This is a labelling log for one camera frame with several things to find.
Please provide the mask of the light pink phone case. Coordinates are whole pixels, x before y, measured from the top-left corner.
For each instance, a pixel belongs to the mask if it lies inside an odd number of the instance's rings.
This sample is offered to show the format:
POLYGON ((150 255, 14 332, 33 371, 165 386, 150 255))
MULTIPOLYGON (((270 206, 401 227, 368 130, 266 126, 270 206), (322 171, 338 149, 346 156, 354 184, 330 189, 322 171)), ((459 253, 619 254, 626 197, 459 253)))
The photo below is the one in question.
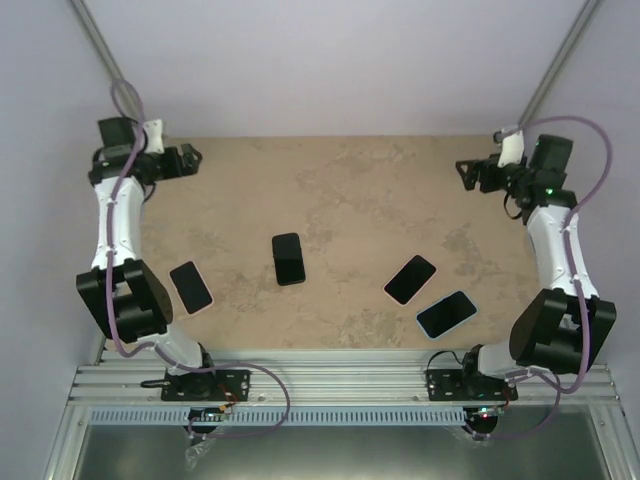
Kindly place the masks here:
POLYGON ((214 304, 214 297, 193 261, 173 268, 169 278, 188 315, 195 315, 214 304))

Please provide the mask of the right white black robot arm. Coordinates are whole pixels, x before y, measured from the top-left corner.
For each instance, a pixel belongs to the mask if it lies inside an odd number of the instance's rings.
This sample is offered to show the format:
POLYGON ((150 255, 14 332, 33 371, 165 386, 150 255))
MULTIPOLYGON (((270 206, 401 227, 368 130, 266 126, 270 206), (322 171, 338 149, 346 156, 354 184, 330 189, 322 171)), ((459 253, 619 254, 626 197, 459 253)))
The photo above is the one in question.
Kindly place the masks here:
POLYGON ((519 211, 535 257, 540 291, 515 321, 508 340, 477 345, 465 354, 459 387, 471 399, 491 392, 497 380, 537 376, 558 386, 561 375, 583 382, 616 321, 588 274, 579 240, 580 203, 565 189, 571 140, 539 136, 530 157, 522 133, 498 133, 501 150, 486 159, 461 160, 455 168, 466 190, 502 191, 519 211))

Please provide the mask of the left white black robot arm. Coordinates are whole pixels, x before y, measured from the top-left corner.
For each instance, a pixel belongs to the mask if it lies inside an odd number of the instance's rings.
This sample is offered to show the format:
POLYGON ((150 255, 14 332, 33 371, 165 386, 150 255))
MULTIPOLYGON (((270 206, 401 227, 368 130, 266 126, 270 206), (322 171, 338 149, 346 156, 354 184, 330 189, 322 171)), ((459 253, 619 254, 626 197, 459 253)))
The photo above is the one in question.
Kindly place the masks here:
POLYGON ((177 325, 169 293, 142 258, 141 221, 148 190, 197 173, 202 155, 190 144, 169 147, 160 119, 99 121, 102 146, 88 173, 98 202, 98 240, 90 269, 76 289, 116 351, 131 358, 156 353, 168 374, 185 375, 197 399, 218 390, 219 376, 204 348, 177 325))

